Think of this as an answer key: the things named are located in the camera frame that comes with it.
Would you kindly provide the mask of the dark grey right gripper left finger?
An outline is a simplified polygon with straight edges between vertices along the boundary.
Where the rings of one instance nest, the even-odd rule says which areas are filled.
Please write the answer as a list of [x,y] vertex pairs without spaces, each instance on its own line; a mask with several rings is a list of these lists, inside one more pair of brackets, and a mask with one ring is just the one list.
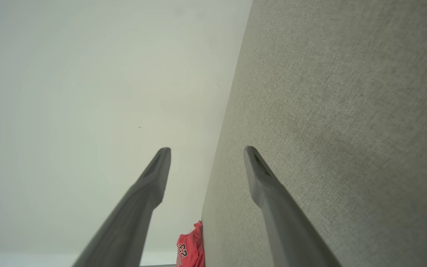
[[138,267],[154,209],[161,204],[171,149],[158,150],[73,264],[75,267]]

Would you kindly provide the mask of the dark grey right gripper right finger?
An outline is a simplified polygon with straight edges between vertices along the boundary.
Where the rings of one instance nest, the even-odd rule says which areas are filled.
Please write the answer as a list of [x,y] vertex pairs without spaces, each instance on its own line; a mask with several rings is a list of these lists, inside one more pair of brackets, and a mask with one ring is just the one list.
[[249,191],[261,209],[275,267],[338,267],[339,261],[253,146],[244,149]]

